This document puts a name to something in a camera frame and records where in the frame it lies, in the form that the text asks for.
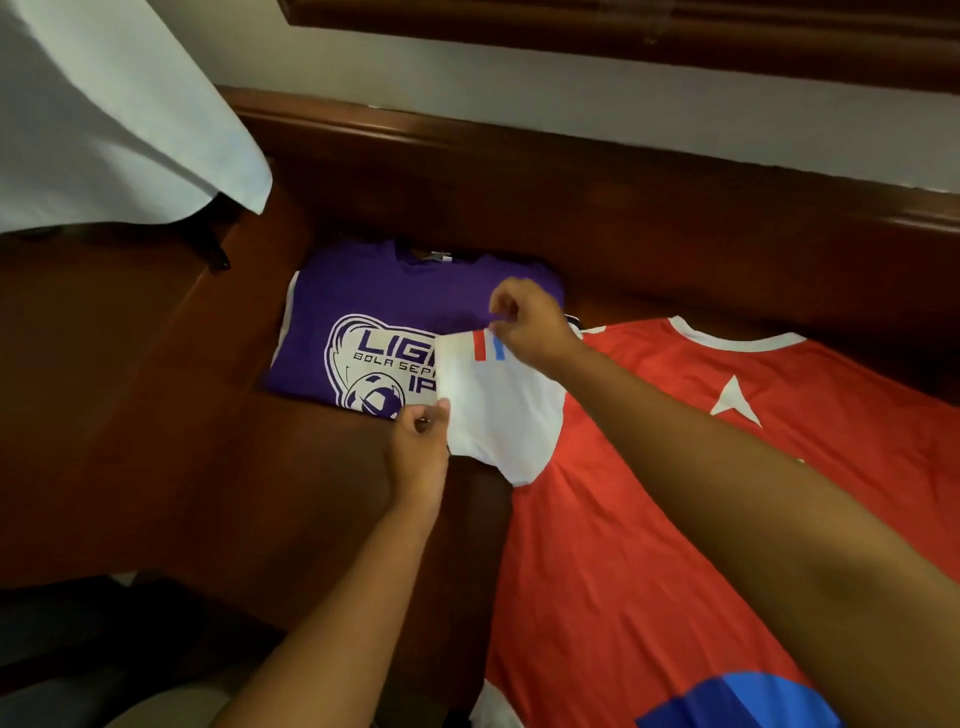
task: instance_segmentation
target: white curtain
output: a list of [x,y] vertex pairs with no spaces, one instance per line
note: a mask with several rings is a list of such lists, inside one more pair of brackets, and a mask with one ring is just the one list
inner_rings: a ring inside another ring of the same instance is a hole
[[0,0],[0,232],[262,211],[266,159],[146,0]]

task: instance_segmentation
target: folded purple t-shirt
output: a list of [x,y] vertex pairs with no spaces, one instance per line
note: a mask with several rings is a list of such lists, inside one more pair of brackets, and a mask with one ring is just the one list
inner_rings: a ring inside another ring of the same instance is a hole
[[490,294],[510,276],[563,306],[560,280],[540,263],[419,260],[393,240],[320,248],[290,281],[264,384],[387,419],[404,404],[433,404],[434,335],[486,327]]

